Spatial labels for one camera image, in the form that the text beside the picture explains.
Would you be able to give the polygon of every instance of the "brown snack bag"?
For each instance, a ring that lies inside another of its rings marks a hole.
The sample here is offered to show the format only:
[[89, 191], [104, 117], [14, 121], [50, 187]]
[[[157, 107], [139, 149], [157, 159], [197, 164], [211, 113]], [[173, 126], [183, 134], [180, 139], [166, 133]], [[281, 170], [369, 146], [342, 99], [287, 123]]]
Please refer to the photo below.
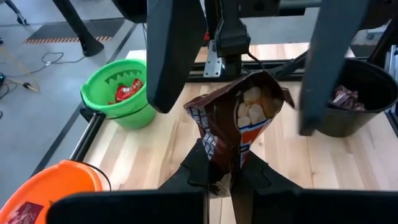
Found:
[[265, 130], [290, 92], [266, 71], [242, 77], [184, 105], [196, 121], [210, 160], [210, 190], [229, 196], [234, 174], [243, 166], [250, 145]]

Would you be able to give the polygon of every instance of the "orange bucket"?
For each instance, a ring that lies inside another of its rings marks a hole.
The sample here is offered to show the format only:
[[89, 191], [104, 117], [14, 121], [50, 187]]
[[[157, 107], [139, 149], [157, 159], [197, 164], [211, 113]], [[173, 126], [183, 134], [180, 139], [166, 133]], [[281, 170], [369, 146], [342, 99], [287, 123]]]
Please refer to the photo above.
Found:
[[34, 175], [12, 195], [0, 211], [0, 224], [45, 224], [50, 206], [78, 192], [102, 191], [96, 172], [79, 162], [63, 160]]

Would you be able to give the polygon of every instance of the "green bucket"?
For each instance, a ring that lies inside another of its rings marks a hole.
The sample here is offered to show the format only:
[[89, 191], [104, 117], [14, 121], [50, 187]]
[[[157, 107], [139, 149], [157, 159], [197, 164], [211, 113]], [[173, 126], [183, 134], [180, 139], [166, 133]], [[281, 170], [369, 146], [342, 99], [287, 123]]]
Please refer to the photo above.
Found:
[[[130, 86], [138, 78], [144, 86], [132, 97], [113, 105], [118, 86]], [[143, 60], [118, 60], [95, 72], [81, 88], [81, 96], [87, 107], [103, 112], [108, 119], [114, 119], [120, 126], [137, 129], [149, 124], [155, 109], [147, 101], [147, 67]]]

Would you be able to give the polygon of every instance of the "green bucket rim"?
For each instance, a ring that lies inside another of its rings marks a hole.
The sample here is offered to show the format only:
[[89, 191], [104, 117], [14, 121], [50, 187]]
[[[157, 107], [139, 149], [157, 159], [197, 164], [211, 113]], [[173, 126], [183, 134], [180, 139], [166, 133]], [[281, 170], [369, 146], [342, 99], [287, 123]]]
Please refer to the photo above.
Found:
[[116, 109], [116, 108], [118, 108], [118, 107], [120, 107], [120, 106], [124, 106], [124, 105], [126, 105], [126, 104], [128, 104], [128, 103], [134, 101], [136, 98], [138, 98], [138, 97], [140, 97], [142, 94], [144, 94], [144, 91], [146, 91], [146, 88], [147, 88], [147, 82], [144, 83], [144, 86], [143, 86], [136, 94], [134, 94], [134, 96], [132, 96], [132, 97], [126, 99], [126, 100], [123, 100], [122, 102], [115, 103], [115, 104], [113, 104], [113, 105], [98, 105], [98, 104], [92, 103], [92, 102], [88, 101], [87, 98], [86, 98], [86, 96], [82, 93], [82, 91], [83, 91], [83, 89], [85, 88], [85, 86], [87, 86], [87, 84], [89, 84], [90, 82], [93, 82], [93, 80], [96, 78], [95, 76], [96, 76], [98, 73], [104, 72], [104, 70], [107, 70], [107, 69], [109, 69], [110, 67], [113, 67], [113, 66], [115, 66], [115, 65], [117, 65], [117, 64], [119, 64], [119, 63], [125, 63], [125, 62], [134, 62], [134, 63], [139, 63], [139, 64], [141, 64], [141, 65], [143, 65], [143, 66], [145, 66], [145, 67], [147, 66], [147, 65], [146, 65], [146, 61], [144, 61], [144, 60], [140, 60], [140, 59], [121, 59], [121, 60], [117, 60], [117, 61], [111, 62], [111, 63], [109, 63], [109, 64], [107, 64], [107, 65], [101, 67], [100, 69], [98, 69], [97, 71], [95, 71], [95, 73], [93, 73], [93, 74], [89, 77], [89, 79], [87, 80], [87, 82], [86, 82], [84, 85], [82, 85], [82, 86], [80, 87], [80, 93], [81, 93], [82, 98], [83, 98], [83, 103], [84, 103], [86, 106], [90, 107], [91, 109], [99, 110], [99, 111], [108, 110], [108, 109]]

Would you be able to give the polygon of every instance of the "table leg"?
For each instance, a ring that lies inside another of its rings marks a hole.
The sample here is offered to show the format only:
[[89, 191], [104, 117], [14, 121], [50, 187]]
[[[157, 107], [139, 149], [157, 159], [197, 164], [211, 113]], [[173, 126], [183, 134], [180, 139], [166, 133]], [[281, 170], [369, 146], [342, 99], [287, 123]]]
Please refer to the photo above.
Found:
[[70, 3], [70, 1], [53, 0], [53, 2], [58, 8], [58, 10], [62, 13], [64, 18], [67, 20], [69, 25], [72, 27], [73, 31], [76, 33], [78, 38], [80, 39], [83, 55], [86, 57], [90, 57], [100, 53], [104, 49], [104, 45], [98, 42], [90, 34], [90, 32], [88, 32], [87, 27], [80, 19], [79, 15], [77, 14], [75, 8]]

